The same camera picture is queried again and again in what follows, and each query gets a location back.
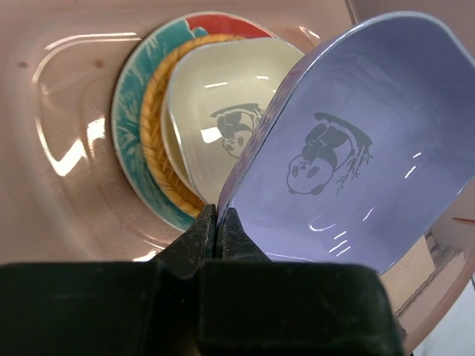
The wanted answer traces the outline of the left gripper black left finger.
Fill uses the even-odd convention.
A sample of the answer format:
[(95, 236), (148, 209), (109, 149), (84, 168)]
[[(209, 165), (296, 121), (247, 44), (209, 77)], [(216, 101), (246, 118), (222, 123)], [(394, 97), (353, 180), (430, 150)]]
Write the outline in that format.
[(216, 208), (145, 262), (1, 267), (3, 355), (197, 355), (195, 277)]

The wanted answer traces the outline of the purple square panda dish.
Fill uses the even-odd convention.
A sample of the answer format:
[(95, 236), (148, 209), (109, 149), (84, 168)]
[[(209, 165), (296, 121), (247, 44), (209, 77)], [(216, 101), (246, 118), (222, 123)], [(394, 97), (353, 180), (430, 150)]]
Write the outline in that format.
[(474, 178), (474, 59), (440, 20), (373, 17), (288, 73), (218, 203), (274, 261), (383, 273)]

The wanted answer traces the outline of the red floral round plate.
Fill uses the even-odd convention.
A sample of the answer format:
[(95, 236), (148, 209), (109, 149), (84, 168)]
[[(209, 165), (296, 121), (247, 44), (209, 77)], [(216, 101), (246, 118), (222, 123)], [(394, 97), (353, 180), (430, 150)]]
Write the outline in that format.
[(161, 220), (185, 231), (194, 218), (165, 196), (145, 163), (140, 141), (140, 111), (155, 68), (185, 42), (210, 35), (245, 38), (276, 37), (248, 19), (222, 12), (198, 12), (178, 17), (153, 30), (131, 52), (120, 73), (111, 104), (111, 133), (122, 171), (138, 197)]

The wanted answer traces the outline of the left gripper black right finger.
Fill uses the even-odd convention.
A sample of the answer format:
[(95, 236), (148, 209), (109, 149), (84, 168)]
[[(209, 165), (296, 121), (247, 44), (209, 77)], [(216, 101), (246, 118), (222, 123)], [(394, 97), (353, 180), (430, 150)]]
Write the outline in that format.
[(272, 262), (230, 208), (199, 270), (203, 355), (402, 355), (377, 273), (341, 263)]

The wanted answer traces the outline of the woven bamboo round tray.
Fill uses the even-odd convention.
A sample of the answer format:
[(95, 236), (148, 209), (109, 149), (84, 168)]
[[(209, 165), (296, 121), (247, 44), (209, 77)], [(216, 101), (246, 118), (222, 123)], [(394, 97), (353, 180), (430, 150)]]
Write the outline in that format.
[(165, 196), (182, 212), (195, 218), (203, 201), (179, 179), (167, 157), (161, 137), (160, 114), (171, 73), (177, 63), (192, 50), (208, 44), (243, 40), (242, 36), (212, 34), (191, 39), (173, 49), (152, 73), (145, 89), (140, 112), (140, 142), (148, 169)]

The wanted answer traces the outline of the cream square panda dish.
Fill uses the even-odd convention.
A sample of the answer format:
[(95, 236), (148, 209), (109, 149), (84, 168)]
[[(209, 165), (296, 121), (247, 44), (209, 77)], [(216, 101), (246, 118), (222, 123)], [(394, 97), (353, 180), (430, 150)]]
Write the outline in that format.
[(217, 203), (276, 90), (303, 55), (283, 39), (266, 37), (205, 44), (178, 62), (167, 108), (202, 201)]

